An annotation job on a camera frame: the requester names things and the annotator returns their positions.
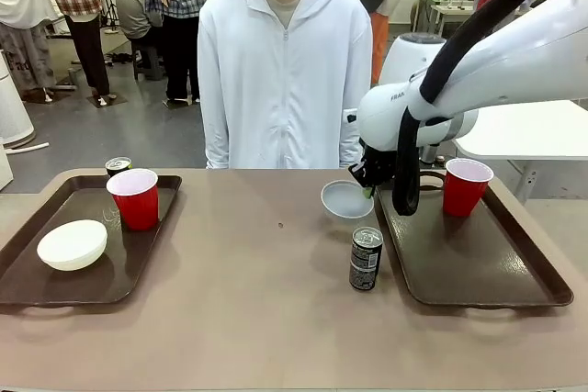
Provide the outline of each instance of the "orange pants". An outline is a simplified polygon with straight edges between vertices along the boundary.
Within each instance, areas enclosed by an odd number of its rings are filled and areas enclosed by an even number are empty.
[[[374,49],[371,59],[371,83],[377,84],[382,74],[386,48],[388,46],[388,17],[371,13],[371,29],[374,34]]]

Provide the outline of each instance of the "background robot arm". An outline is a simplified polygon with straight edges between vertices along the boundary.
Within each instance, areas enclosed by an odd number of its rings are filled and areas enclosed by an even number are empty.
[[[417,208],[416,148],[441,141],[426,136],[435,126],[484,106],[587,96],[588,0],[548,0],[479,42],[522,1],[489,1],[428,69],[362,100],[356,117],[366,150],[350,171],[364,187],[393,178],[399,214]]]

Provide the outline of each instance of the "can lid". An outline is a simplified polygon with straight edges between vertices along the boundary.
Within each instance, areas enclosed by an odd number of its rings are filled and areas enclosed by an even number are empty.
[[[130,159],[126,156],[119,156],[117,158],[109,160],[106,163],[105,167],[109,170],[119,170],[124,169],[128,165],[130,165]]]
[[[378,229],[360,227],[353,232],[353,241],[362,247],[376,248],[384,242],[384,237]]]

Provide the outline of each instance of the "tray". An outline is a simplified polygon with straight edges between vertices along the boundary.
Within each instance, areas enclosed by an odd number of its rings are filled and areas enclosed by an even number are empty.
[[[442,174],[427,172],[444,179]],[[430,306],[562,307],[570,287],[489,186],[469,218],[443,213],[443,191],[421,187],[418,211],[400,217],[379,190],[406,285]]]
[[[165,223],[182,182],[159,176],[159,223],[149,231],[127,230],[106,189],[108,176],[68,179],[0,251],[0,305],[62,307],[115,303],[137,285],[157,233]],[[94,219],[107,227],[105,253],[78,271],[53,270],[37,255],[49,231],[78,219]]]

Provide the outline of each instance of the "jacket zipper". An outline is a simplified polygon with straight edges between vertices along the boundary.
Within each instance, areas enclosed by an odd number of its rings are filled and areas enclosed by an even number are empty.
[[[286,168],[286,126],[288,123],[288,69],[286,67],[286,63],[288,60],[287,52],[288,52],[288,39],[289,33],[287,29],[284,29],[284,51],[283,51],[283,62],[282,66],[284,69],[283,72],[283,81],[282,81],[282,115],[283,119],[281,122],[280,128],[280,153],[279,153],[279,168],[285,169]]]

